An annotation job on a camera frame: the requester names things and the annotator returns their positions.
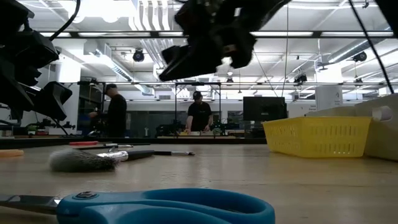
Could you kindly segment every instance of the man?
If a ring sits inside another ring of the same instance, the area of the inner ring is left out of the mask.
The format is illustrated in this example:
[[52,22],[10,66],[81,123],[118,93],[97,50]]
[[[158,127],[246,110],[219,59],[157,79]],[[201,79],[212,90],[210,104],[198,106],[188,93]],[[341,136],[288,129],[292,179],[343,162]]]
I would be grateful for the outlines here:
[[210,125],[213,123],[213,115],[210,105],[202,101],[203,96],[199,91],[193,93],[194,103],[189,106],[186,132],[191,131],[210,131]]
[[118,87],[115,84],[108,84],[105,88],[105,93],[111,98],[111,103],[108,107],[108,114],[98,114],[91,112],[90,117],[101,116],[107,118],[108,137],[110,138],[124,138],[126,132],[126,99],[118,92]]

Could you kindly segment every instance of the computer monitor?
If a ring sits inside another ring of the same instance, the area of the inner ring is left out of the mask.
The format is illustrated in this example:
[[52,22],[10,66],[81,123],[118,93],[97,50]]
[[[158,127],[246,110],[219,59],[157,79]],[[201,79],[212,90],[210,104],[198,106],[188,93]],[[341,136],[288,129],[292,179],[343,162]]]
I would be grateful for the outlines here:
[[284,97],[248,96],[243,98],[243,120],[274,121],[287,118]]

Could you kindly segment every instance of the yellow basket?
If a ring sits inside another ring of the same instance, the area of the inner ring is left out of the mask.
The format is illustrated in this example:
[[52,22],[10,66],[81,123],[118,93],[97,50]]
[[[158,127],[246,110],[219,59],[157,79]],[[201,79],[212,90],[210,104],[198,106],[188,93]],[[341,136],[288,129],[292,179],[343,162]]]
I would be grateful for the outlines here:
[[300,157],[361,157],[372,117],[300,117],[264,122],[269,149]]

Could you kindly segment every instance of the table surface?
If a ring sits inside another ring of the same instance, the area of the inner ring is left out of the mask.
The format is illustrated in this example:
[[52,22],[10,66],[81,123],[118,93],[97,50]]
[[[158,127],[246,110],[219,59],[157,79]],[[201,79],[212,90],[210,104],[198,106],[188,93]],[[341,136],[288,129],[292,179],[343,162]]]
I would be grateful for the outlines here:
[[[46,164],[54,150],[25,149],[0,158],[0,194],[56,195],[174,187],[225,189],[269,202],[278,224],[397,223],[398,166],[380,159],[302,159],[265,145],[151,145],[136,149],[193,151],[195,157],[154,156],[115,172],[63,174]],[[1,223],[56,223],[50,215],[0,208]]]
[[235,136],[159,136],[158,139],[236,139]]

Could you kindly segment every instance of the security camera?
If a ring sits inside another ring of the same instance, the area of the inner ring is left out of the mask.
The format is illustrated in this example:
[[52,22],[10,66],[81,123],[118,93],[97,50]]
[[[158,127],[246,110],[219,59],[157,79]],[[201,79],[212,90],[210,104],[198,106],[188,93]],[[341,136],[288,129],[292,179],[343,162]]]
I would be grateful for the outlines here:
[[132,59],[135,62],[142,62],[145,59],[143,49],[136,49],[136,52],[132,56]]
[[366,59],[368,59],[368,55],[365,52],[361,52],[352,58],[354,62],[364,62]]

